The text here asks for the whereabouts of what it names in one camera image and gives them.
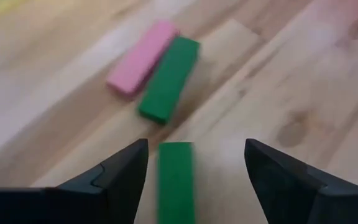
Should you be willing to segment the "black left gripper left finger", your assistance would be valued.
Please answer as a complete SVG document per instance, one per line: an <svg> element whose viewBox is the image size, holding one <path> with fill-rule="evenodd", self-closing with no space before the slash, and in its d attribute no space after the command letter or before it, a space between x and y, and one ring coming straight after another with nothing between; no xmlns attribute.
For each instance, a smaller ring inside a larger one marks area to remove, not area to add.
<svg viewBox="0 0 358 224"><path fill-rule="evenodd" d="M57 186L56 224L133 224L149 159L138 139Z"/></svg>

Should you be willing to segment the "pink rectangular block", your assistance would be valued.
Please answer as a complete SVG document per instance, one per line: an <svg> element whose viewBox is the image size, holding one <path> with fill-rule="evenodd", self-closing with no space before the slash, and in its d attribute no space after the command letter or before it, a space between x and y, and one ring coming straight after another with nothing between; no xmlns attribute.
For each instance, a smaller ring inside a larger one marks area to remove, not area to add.
<svg viewBox="0 0 358 224"><path fill-rule="evenodd" d="M178 34L172 22L156 22L109 72L107 86L124 96L134 96Z"/></svg>

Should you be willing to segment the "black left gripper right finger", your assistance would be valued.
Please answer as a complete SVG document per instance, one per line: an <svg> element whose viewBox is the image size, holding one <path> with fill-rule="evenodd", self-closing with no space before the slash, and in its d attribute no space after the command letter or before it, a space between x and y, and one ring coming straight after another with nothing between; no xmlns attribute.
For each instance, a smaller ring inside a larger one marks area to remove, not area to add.
<svg viewBox="0 0 358 224"><path fill-rule="evenodd" d="M247 139L244 158L268 224L307 224L315 197L326 186L304 162L256 139Z"/></svg>

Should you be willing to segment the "green rectangular block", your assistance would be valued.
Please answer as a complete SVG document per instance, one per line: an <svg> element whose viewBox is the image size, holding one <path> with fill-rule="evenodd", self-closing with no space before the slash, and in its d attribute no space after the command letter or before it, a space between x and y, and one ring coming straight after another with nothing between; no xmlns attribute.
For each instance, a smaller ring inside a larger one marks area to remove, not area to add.
<svg viewBox="0 0 358 224"><path fill-rule="evenodd" d="M200 43L174 38L147 85L138 106L139 114L159 124L170 121L181 92L197 60Z"/></svg>
<svg viewBox="0 0 358 224"><path fill-rule="evenodd" d="M160 144L157 167L158 224L195 224L192 143Z"/></svg>

